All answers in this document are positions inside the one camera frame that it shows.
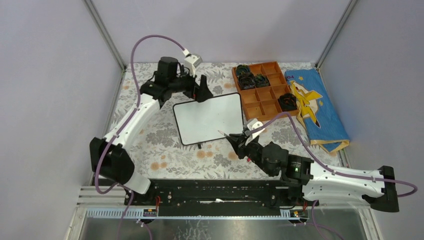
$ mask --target folded blue towel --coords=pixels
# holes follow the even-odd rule
[[[330,101],[315,69],[288,70],[285,78],[296,96],[297,119],[306,128],[311,145],[320,145],[328,153],[349,145],[349,136]]]

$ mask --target pikachu towel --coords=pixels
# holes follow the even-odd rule
[[[315,69],[288,70],[285,78],[296,96],[297,119],[306,128],[311,145],[335,153],[349,145],[349,136]]]

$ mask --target floral tablecloth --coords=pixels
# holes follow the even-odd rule
[[[196,74],[207,76],[207,84],[214,96],[236,92],[232,76],[232,67],[240,63],[202,63]],[[279,63],[286,70],[310,69],[311,63]],[[149,79],[157,68],[157,63],[136,63],[135,73],[141,85]],[[112,117],[110,129],[128,111],[136,100],[136,88],[131,69],[125,72],[118,102]],[[177,129],[172,107],[176,103],[190,101],[182,93],[174,94],[165,103],[159,113],[152,118],[145,129],[141,130],[129,150],[135,169],[148,178],[168,179],[278,179],[269,177],[254,163],[238,159],[232,147],[225,139],[197,145],[183,146]],[[305,129],[298,123],[304,140],[308,141]],[[263,145],[273,141],[291,154],[309,157],[287,118],[281,118],[260,134]],[[311,147],[312,152],[324,163],[340,166],[336,155],[329,155],[319,147]]]

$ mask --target yellow cartoon character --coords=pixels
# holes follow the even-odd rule
[[[291,92],[294,96],[296,96],[298,108],[300,107],[300,116],[303,119],[310,118],[318,128],[321,128],[315,113],[318,111],[317,99],[320,99],[323,96],[314,90],[306,90],[303,86],[293,80],[290,81],[290,84]]]

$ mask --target wooden compartment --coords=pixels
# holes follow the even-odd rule
[[[290,89],[276,61],[264,62],[248,65],[250,71],[256,76],[262,74],[269,80],[270,86],[257,87],[253,89],[241,90],[236,76],[236,67],[232,68],[237,92],[241,95],[241,105],[246,119],[257,118],[259,121],[268,121],[281,113],[278,98],[281,95],[290,93]],[[295,116],[298,110],[290,111],[290,115]]]

